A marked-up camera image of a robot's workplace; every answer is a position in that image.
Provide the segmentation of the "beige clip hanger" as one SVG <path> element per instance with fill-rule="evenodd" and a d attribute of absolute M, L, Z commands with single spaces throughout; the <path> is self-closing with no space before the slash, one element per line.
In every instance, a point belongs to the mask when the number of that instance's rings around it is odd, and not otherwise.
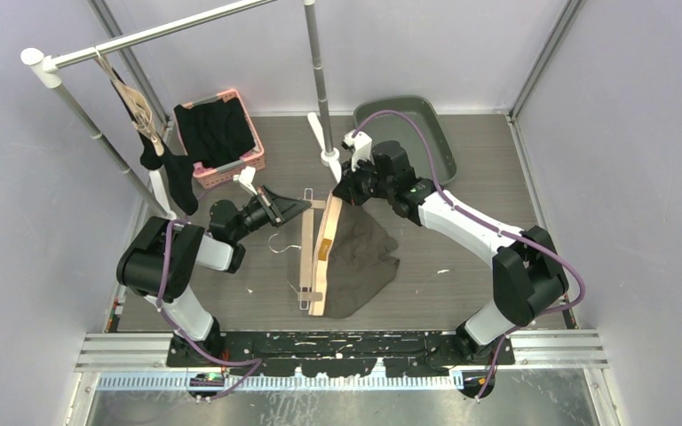
<path fill-rule="evenodd" d="M 139 91 L 128 86 L 116 73 L 106 56 L 102 55 L 97 48 L 92 48 L 95 53 L 95 60 L 108 76 L 116 93 L 124 103 L 131 115 L 131 122 L 135 130 L 150 142 L 151 147 L 157 157 L 163 157 L 163 142 L 158 134 L 153 118 L 153 111 L 148 104 L 147 98 Z"/>
<path fill-rule="evenodd" d="M 278 235 L 278 233 L 274 233 L 268 238 L 268 248 L 274 254 L 281 254 L 289 249 L 299 250 L 298 284 L 295 287 L 291 285 L 291 288 L 297 293 L 299 310 L 302 312 L 309 312 L 312 302 L 315 302 L 317 299 L 322 299 L 322 296 L 316 294 L 313 290 L 313 250 L 315 244 L 314 220 L 315 212 L 324 210 L 326 202 L 316 199 L 311 187 L 306 187 L 304 189 L 303 200 L 310 203 L 310 208 L 305 210 L 301 215 L 300 242 L 298 244 L 290 244 L 285 248 L 274 248 L 272 246 L 272 239 Z"/>

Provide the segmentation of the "grey-brown underwear with beige waistband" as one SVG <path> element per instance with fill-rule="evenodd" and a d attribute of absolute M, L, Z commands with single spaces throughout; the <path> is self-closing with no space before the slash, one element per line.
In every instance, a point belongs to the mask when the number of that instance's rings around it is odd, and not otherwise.
<path fill-rule="evenodd" d="M 313 249 L 309 314 L 351 317 L 397 276 L 399 244 L 364 208 L 330 195 Z"/>

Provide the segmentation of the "black underwear with beige waistband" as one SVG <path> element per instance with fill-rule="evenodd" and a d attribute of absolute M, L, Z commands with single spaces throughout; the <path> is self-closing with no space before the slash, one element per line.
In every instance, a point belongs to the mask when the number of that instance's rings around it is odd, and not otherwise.
<path fill-rule="evenodd" d="M 157 157 L 150 142 L 140 134 L 139 138 L 143 146 L 143 152 L 139 158 L 140 164 L 148 171 L 164 168 L 168 178 L 169 196 L 184 213 L 194 214 L 199 208 L 199 201 L 194 196 L 192 187 L 193 164 L 185 155 L 175 155 L 164 143 L 164 155 Z"/>

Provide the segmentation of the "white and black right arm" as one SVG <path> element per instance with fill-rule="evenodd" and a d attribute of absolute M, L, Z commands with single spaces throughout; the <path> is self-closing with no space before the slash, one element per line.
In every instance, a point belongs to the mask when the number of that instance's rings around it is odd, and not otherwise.
<path fill-rule="evenodd" d="M 397 141 L 373 144 L 359 134 L 342 146 L 352 156 L 341 166 L 334 196 L 353 206 L 384 199 L 399 217 L 449 237 L 490 267 L 491 300 L 456 328 L 454 345 L 466 363 L 481 363 L 496 339 L 528 325 L 567 292 L 564 268 L 542 227 L 523 231 L 460 202 L 419 177 Z"/>

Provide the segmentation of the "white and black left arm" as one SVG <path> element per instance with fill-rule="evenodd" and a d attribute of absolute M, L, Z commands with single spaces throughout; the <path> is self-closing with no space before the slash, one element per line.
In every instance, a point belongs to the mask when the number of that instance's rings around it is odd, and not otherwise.
<path fill-rule="evenodd" d="M 116 278 L 170 322 L 189 343 L 192 359 L 213 366 L 222 358 L 224 343 L 217 319 L 190 286 L 194 268 L 236 273 L 246 254 L 242 239 L 267 225 L 281 227 L 310 207 L 308 200 L 260 186 L 242 208 L 229 200 L 213 203 L 208 227 L 150 217 L 121 256 Z"/>

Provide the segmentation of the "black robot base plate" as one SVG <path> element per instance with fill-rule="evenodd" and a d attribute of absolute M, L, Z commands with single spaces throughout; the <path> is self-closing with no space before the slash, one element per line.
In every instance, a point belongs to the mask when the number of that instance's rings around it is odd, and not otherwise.
<path fill-rule="evenodd" d="M 456 347 L 451 331 L 230 331 L 221 335 L 222 359 L 261 359 L 255 375 L 329 378 L 371 375 L 377 363 L 386 378 L 444 376 L 456 367 L 490 365 L 493 347 L 472 355 Z"/>

